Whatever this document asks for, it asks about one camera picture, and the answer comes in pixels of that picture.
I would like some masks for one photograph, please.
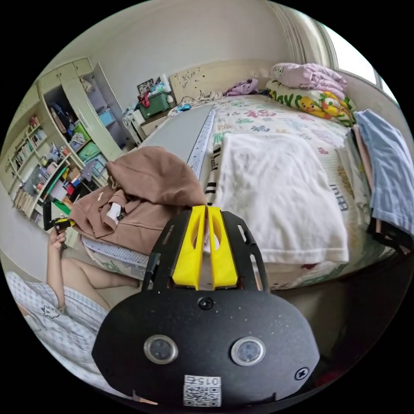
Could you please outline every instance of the yellow bracket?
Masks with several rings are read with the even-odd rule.
[[[210,260],[213,290],[237,285],[238,275],[233,260],[223,216],[218,207],[207,207],[210,231]],[[219,246],[216,248],[214,236]]]
[[[188,221],[172,279],[176,285],[200,288],[206,207],[195,206]]]
[[[67,222],[67,221],[69,221],[69,223],[70,223],[70,227],[73,227],[73,226],[76,224],[73,220],[68,219],[68,218],[66,218],[66,217],[56,220],[56,221],[54,222],[54,224],[55,224],[55,225],[58,225],[59,223],[65,223],[65,222]]]
[[[207,207],[207,213],[210,231],[210,261],[213,290],[216,288],[234,287],[237,285],[238,275],[223,216],[218,207]],[[196,290],[200,289],[205,218],[205,206],[193,207],[172,275],[174,283],[178,286],[187,286]],[[217,248],[214,236],[217,237],[219,242]]]

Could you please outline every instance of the pillow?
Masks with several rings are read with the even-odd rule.
[[[266,88],[271,98],[290,108],[346,127],[355,124],[355,104],[348,97],[341,100],[327,91],[288,88],[277,80],[268,81]]]

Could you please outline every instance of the red object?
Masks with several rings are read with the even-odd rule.
[[[75,188],[73,187],[73,185],[72,185],[72,184],[69,184],[69,185],[66,187],[66,192],[67,192],[69,195],[72,195],[72,194],[73,194],[73,192],[74,192],[74,190],[75,190]]]
[[[313,264],[304,264],[301,268],[302,269],[308,269],[308,270],[312,270],[318,263],[313,263]]]
[[[148,92],[145,92],[143,95],[140,95],[140,96],[138,97],[139,102],[140,102],[141,104],[143,104],[145,108],[148,108],[148,107],[150,106],[150,101],[149,101],[149,99],[148,99],[148,95],[149,95],[149,93],[150,93],[149,91],[148,91]]]

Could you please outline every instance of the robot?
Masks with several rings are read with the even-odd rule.
[[[206,222],[212,290],[200,288]],[[92,356],[109,385],[125,395],[204,411],[295,394],[320,357],[299,310],[269,292],[245,222],[205,206],[167,223],[141,292],[108,313]]]

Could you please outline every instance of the brown hoodie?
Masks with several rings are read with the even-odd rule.
[[[150,254],[170,218],[206,198],[188,164],[162,147],[144,147],[106,164],[108,185],[79,199],[74,229],[94,239]],[[118,223],[107,216],[122,207]]]

